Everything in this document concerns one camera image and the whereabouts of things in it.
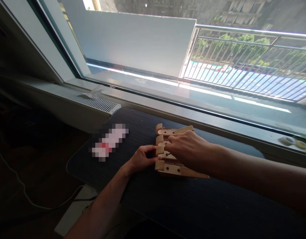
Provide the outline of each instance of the balcony railing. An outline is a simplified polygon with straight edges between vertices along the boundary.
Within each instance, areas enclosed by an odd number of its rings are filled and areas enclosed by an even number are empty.
[[[196,25],[180,77],[298,102],[306,97],[306,35]]]

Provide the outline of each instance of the wooden mechanism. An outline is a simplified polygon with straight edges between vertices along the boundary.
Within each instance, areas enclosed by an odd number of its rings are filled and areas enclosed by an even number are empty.
[[[165,151],[164,147],[170,144],[168,137],[170,135],[176,135],[184,133],[188,130],[194,130],[193,126],[187,126],[181,129],[166,129],[162,124],[156,126],[156,133],[159,136],[156,137],[156,156],[162,157],[163,160],[159,160],[155,163],[155,170],[164,176],[179,176],[179,177],[191,177],[191,178],[205,178],[209,179],[206,174],[198,173],[191,170],[181,164],[170,152]]]
[[[181,129],[168,129],[168,128],[163,128],[163,124],[156,125],[156,133],[158,135],[164,135],[164,136],[177,135],[180,133],[184,133],[188,130],[194,131],[193,126],[190,125]]]

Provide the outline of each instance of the desk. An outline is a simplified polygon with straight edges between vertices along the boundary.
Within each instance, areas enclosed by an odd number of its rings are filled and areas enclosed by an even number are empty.
[[[129,135],[123,146],[106,162],[98,162],[88,151],[89,140],[67,164],[69,174],[97,190],[107,185],[139,146],[155,144],[158,123],[167,128],[185,126],[131,108],[119,109],[107,123],[127,124]],[[195,132],[211,143],[263,158],[249,145],[198,129]],[[132,176],[121,204],[184,238],[306,237],[306,221],[288,207],[215,178],[162,177],[154,167]]]

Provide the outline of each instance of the hand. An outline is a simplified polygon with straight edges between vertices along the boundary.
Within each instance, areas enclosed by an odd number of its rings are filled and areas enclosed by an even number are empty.
[[[224,147],[212,144],[199,137],[193,131],[169,136],[170,144],[165,150],[174,155],[186,167],[200,173],[212,174],[224,158]]]
[[[124,166],[128,173],[133,174],[144,170],[148,166],[153,165],[157,160],[161,160],[162,157],[147,158],[146,153],[156,149],[155,145],[141,146],[136,150],[135,154],[127,161]]]

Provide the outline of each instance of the window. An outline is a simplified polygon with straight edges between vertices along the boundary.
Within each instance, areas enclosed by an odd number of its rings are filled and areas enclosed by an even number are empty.
[[[304,0],[32,2],[81,80],[306,134]]]

